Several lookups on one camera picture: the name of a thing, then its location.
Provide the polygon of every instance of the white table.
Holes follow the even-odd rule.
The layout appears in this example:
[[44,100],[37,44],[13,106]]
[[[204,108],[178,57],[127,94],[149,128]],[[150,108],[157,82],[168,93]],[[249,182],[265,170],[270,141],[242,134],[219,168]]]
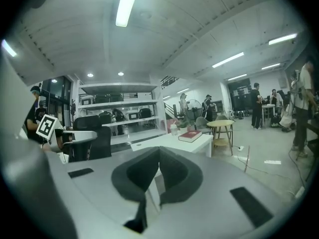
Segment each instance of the white table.
[[273,114],[275,114],[275,105],[263,105],[262,110],[263,110],[263,125],[265,124],[265,117],[264,117],[264,109],[273,109]]
[[148,147],[164,146],[192,153],[204,152],[207,157],[211,157],[212,135],[202,134],[194,142],[180,141],[178,140],[179,135],[180,133],[178,135],[165,134],[150,140],[131,144],[131,148],[133,151],[136,151]]
[[[150,140],[141,141],[138,143],[131,144],[131,148],[133,151],[148,148],[148,147],[156,147],[156,146],[164,146],[179,150],[185,150],[192,153],[205,153],[207,157],[211,157],[211,142],[212,135],[202,134],[198,139],[194,142],[186,142],[178,140],[178,136],[180,132],[178,131],[178,135],[165,134]],[[160,176],[160,169],[156,173],[155,177]],[[155,207],[158,211],[160,211],[160,195],[156,186],[155,179],[152,180],[150,187],[148,189],[151,198],[155,204]]]

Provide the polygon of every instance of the black shirt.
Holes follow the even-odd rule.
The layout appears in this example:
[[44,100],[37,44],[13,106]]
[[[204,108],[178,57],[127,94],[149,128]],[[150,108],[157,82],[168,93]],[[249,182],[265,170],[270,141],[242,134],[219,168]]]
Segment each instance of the black shirt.
[[26,122],[28,119],[36,124],[36,120],[35,120],[35,103],[32,105],[28,115],[26,116],[26,119],[24,121],[24,125],[25,125],[25,128],[26,128],[27,135],[28,135],[29,139],[34,140],[34,141],[36,141],[38,143],[43,143],[42,138],[38,134],[36,134],[36,130],[29,130],[28,129],[27,122]]
[[208,106],[207,111],[208,112],[213,112],[214,111],[214,107],[210,106],[213,104],[213,102],[211,101],[211,99],[206,99],[205,101],[206,105]]
[[35,118],[38,121],[41,121],[45,114],[48,114],[48,112],[46,111],[46,108],[43,108],[43,107],[42,108],[38,108],[35,111]]
[[261,108],[261,104],[257,103],[258,102],[258,96],[260,96],[259,91],[256,89],[253,89],[250,92],[250,96],[251,96],[251,106],[253,108]]

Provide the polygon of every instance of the red book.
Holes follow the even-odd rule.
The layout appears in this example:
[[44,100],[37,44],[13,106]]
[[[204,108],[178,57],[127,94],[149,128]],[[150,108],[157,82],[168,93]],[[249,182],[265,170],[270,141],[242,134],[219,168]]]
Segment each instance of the red book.
[[201,131],[192,130],[192,131],[188,131],[187,133],[181,134],[178,137],[178,140],[187,141],[187,142],[194,142],[201,135],[202,135]]

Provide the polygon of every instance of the white shirt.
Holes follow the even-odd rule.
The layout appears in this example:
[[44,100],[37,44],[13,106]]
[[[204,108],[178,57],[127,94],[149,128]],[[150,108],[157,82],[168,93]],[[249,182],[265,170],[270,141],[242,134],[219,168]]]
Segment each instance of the white shirt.
[[[304,90],[311,90],[311,78],[310,73],[305,68],[305,66],[302,67],[299,81],[298,81],[298,88],[302,88]],[[296,95],[295,99],[295,106],[304,110],[308,110],[309,107],[309,99],[306,95],[303,95],[303,99],[301,100],[299,98],[299,95]]]
[[[276,107],[280,107],[280,102],[283,101],[283,99],[281,98],[281,95],[279,93],[276,93],[275,98],[277,99]],[[272,99],[273,99],[273,93],[271,93],[271,95],[270,95],[270,103],[271,103]]]

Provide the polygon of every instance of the ceiling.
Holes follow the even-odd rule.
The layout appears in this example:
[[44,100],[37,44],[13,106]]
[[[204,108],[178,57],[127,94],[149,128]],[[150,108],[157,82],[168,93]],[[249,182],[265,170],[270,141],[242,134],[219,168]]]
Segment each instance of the ceiling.
[[[285,0],[135,0],[127,27],[115,26],[118,4],[46,0],[27,10],[6,38],[17,53],[10,62],[27,85],[67,74],[84,83],[148,82],[150,73],[208,81],[283,69],[308,41]],[[294,44],[268,45],[291,33]]]

